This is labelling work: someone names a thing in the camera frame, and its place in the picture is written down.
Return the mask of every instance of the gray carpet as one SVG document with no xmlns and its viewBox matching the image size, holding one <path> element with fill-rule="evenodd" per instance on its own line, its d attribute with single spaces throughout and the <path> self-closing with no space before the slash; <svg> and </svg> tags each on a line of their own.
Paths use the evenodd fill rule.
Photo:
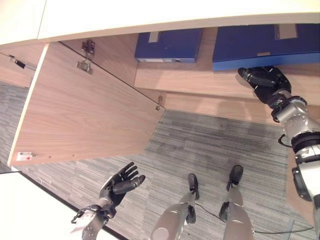
<svg viewBox="0 0 320 240">
<path fill-rule="evenodd" d="M 27 94 L 27 88 L 0 82 L 0 162 L 5 165 Z"/>
<path fill-rule="evenodd" d="M 9 108 L 18 111 L 19 104 L 15 101 Z M 80 208 L 94 203 L 106 179 L 134 161 L 147 178 L 126 195 L 108 227 L 130 240 L 147 240 L 162 212 L 188 191 L 188 173 L 198 177 L 198 203 L 217 214 L 227 194 L 230 169 L 241 164 L 240 189 L 256 230 L 283 231 L 291 219 L 294 229 L 307 228 L 310 225 L 285 201 L 287 150 L 277 143 L 280 134 L 279 127 L 167 110 L 144 154 L 19 169 Z M 224 223 L 199 207 L 196 216 L 195 224 L 184 227 L 181 240 L 223 239 Z M 290 239 L 313 240 L 314 234 L 313 230 L 293 233 Z M 257 233 L 255 239 L 282 240 L 283 236 Z"/>
</svg>

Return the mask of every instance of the blue box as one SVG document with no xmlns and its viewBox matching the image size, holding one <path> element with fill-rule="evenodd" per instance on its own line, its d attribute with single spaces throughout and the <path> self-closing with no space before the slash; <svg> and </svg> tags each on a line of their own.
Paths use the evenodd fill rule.
<svg viewBox="0 0 320 240">
<path fill-rule="evenodd" d="M 196 28 L 140 33 L 134 56 L 139 62 L 195 63 L 202 32 Z"/>
<path fill-rule="evenodd" d="M 219 27 L 213 70 L 320 62 L 320 24 Z"/>
</svg>

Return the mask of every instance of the black cable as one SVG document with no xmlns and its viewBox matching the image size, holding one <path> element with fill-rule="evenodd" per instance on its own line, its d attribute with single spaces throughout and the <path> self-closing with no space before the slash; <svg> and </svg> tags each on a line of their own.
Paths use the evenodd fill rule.
<svg viewBox="0 0 320 240">
<path fill-rule="evenodd" d="M 223 219 L 221 219 L 220 217 L 218 217 L 217 215 L 215 215 L 212 212 L 209 212 L 207 209 L 205 209 L 202 205 L 195 203 L 195 205 L 201 207 L 204 211 L 206 211 L 208 214 L 214 216 L 215 218 L 219 219 L 220 221 L 224 222 L 225 221 Z M 305 228 L 305 229 L 301 229 L 301 230 L 294 230 L 294 231 L 276 231 L 276 232 L 268 232 L 268 231 L 254 231 L 257 234 L 292 234 L 292 233 L 301 233 L 301 232 L 305 232 L 308 230 L 313 229 L 314 227 L 309 227 L 309 228 Z"/>
<path fill-rule="evenodd" d="M 287 145 L 287 144 L 285 144 L 285 143 L 282 142 L 282 139 L 284 138 L 284 136 L 285 136 L 285 134 L 282 134 L 281 137 L 279 137 L 278 143 L 281 144 L 282 146 L 287 147 L 287 148 L 292 148 L 292 146 Z"/>
<path fill-rule="evenodd" d="M 198 204 L 198 203 L 195 203 L 195 205 L 197 205 L 197 206 L 199 206 L 199 207 L 201 207 L 203 210 L 205 210 L 208 214 L 210 214 L 210 215 L 212 215 L 212 216 L 214 216 L 215 218 L 217 218 L 217 219 L 219 219 L 220 221 L 222 221 L 222 222 L 224 222 L 225 223 L 225 221 L 223 220 L 223 219 L 221 219 L 220 217 L 218 217 L 217 215 L 215 215 L 214 213 L 212 213 L 212 212 L 209 212 L 207 209 L 205 209 L 202 205 L 200 205 L 200 204 Z"/>
<path fill-rule="evenodd" d="M 254 231 L 257 234 L 292 234 L 292 233 L 300 233 L 304 231 L 308 231 L 313 229 L 314 227 L 309 227 L 301 230 L 295 230 L 295 231 L 279 231 L 279 232 L 265 232 L 265 231 Z"/>
</svg>

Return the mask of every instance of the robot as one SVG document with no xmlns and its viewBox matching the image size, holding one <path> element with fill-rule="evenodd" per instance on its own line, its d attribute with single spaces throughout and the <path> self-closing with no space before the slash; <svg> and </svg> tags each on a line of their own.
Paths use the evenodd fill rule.
<svg viewBox="0 0 320 240">
<path fill-rule="evenodd" d="M 292 169 L 297 194 L 313 203 L 316 239 L 320 239 L 320 125 L 308 115 L 307 102 L 291 95 L 291 84 L 276 67 L 239 68 L 239 75 L 254 89 L 258 99 L 272 109 L 273 120 L 280 123 L 291 141 L 296 167 Z M 138 172 L 133 162 L 112 176 L 102 187 L 97 204 L 81 209 L 72 220 L 81 232 L 82 240 L 95 240 L 99 230 L 116 214 L 128 191 L 137 188 L 145 176 Z M 219 217 L 226 222 L 224 240 L 253 240 L 254 228 L 244 210 L 241 193 L 237 187 L 243 168 L 232 168 L 227 183 L 228 195 L 222 204 Z M 177 240 L 184 224 L 196 222 L 195 200 L 199 198 L 197 177 L 188 175 L 189 192 L 179 203 L 170 206 L 151 231 L 150 240 Z"/>
</svg>

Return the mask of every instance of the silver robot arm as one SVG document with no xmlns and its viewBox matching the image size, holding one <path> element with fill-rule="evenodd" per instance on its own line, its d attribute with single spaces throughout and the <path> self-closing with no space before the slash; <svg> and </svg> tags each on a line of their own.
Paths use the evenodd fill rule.
<svg viewBox="0 0 320 240">
<path fill-rule="evenodd" d="M 308 115 L 307 102 L 291 95 L 291 84 L 278 68 L 240 68 L 238 73 L 259 100 L 273 109 L 273 120 L 282 124 L 291 141 L 296 161 L 293 181 L 298 195 L 313 202 L 314 228 L 320 239 L 320 125 Z"/>
</svg>

